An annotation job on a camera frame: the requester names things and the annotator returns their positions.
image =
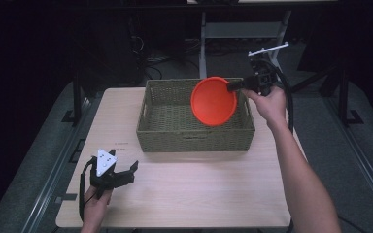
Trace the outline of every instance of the metal stand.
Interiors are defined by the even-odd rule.
[[[201,52],[199,54],[199,78],[207,78],[205,59],[206,38],[276,38],[277,46],[283,43],[291,11],[286,11],[282,21],[278,22],[207,22],[206,13],[202,13]],[[271,61],[279,66],[278,50],[271,54]]]
[[[344,126],[348,127],[349,124],[362,124],[363,121],[355,110],[350,110],[353,118],[347,117],[349,74],[347,69],[345,69],[345,62],[335,61],[323,71],[293,86],[291,88],[291,92],[295,93],[309,84],[325,77],[326,79],[320,88],[320,95],[323,97],[330,97],[334,94],[336,88],[338,86],[340,87],[338,99],[338,117],[343,122]]]

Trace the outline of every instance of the black cable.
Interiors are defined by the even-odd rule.
[[[92,156],[91,159],[84,166],[83,172],[81,173],[80,179],[80,201],[79,201],[79,212],[81,220],[84,220],[84,207],[87,202],[85,202],[85,173],[89,165],[92,165],[95,162],[96,157]]]
[[[155,68],[155,67],[152,67],[152,66],[147,66],[146,68],[150,68],[150,69],[153,69],[153,70],[155,70],[156,72],[158,72],[158,74],[159,74],[159,79],[162,80],[162,72],[161,72],[159,69],[157,69],[157,68]],[[153,77],[152,77],[150,74],[146,73],[146,75],[147,75],[151,80],[153,80]]]
[[[84,204],[84,206],[86,206],[86,204],[95,196],[95,194],[96,194],[96,190],[95,190],[95,192],[92,194],[92,196],[90,196],[86,201],[85,201],[85,204]]]
[[[292,93],[290,91],[290,85],[287,79],[287,76],[281,72],[280,68],[276,67],[276,71],[278,76],[281,78],[281,82],[284,86],[284,93],[286,94],[287,101],[288,101],[288,128],[290,132],[293,134],[293,99]]]
[[[55,233],[57,230],[59,230],[59,226],[56,226],[51,233]]]
[[[352,222],[350,222],[349,220],[346,220],[345,218],[341,217],[341,216],[338,216],[338,218],[340,218],[341,220],[345,221],[346,223],[350,224],[353,228],[355,228],[356,230],[358,230],[359,232],[361,233],[367,233],[366,231],[364,231],[362,228],[360,228],[359,226],[353,224]]]

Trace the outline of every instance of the dark background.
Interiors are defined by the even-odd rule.
[[[293,11],[286,39],[307,43],[302,70],[320,71],[339,57],[348,60],[345,69],[352,82],[373,106],[373,1],[352,2]],[[224,16],[251,17],[217,18]],[[143,78],[142,62],[130,55],[131,17],[133,13],[62,10],[51,1],[0,1],[0,200],[52,104],[77,70],[86,95],[110,86],[133,86]],[[199,38],[197,12],[142,12],[136,18],[135,33],[171,55],[180,55],[174,44]],[[119,52],[108,53],[109,46]]]

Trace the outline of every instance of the gray floor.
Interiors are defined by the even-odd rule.
[[[249,50],[246,42],[237,42],[234,52],[225,56],[208,56],[208,76],[245,77],[251,73],[246,54]],[[291,84],[312,75],[297,71],[296,67],[303,52],[302,43],[292,45],[280,51],[279,62]],[[198,56],[188,58],[198,64]],[[154,66],[162,73],[163,79],[198,78],[198,70],[190,62],[166,62]],[[150,70],[153,78],[159,74]],[[337,126],[337,118],[332,114],[328,103],[337,96],[322,98],[318,81],[293,95],[294,123],[303,149],[314,170],[326,185],[336,205],[339,216],[353,222],[366,232],[373,232],[373,191],[368,185],[356,162],[354,151],[349,146],[342,130]],[[0,203],[0,232],[79,232],[79,229],[57,229],[55,218],[59,210],[59,199],[65,194],[75,163],[59,163],[59,155],[67,154],[66,161],[77,159],[76,147],[81,148],[96,114],[102,97],[89,99],[90,107],[84,112],[84,118],[78,127],[72,123],[61,122],[64,114],[73,109],[72,86],[65,87],[48,115],[30,151],[19,168],[11,186]],[[365,95],[352,83],[350,84],[349,109],[357,110],[364,124],[351,125],[361,149],[373,165],[373,110]],[[35,217],[36,227],[26,227],[37,197],[42,193],[45,182],[54,171],[59,169],[59,179],[54,180],[53,190],[46,198],[44,212]],[[359,232],[341,221],[343,232]],[[285,232],[282,229],[262,229],[263,232]],[[102,229],[102,232],[131,232],[132,229]],[[144,229],[143,232],[193,232],[192,229]],[[257,232],[256,229],[204,229],[206,232]]]

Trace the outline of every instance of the orange bowl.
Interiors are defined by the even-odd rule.
[[[237,107],[235,91],[229,92],[229,82],[221,77],[210,77],[198,83],[192,92],[190,106],[195,117],[208,126],[219,126],[229,121]]]

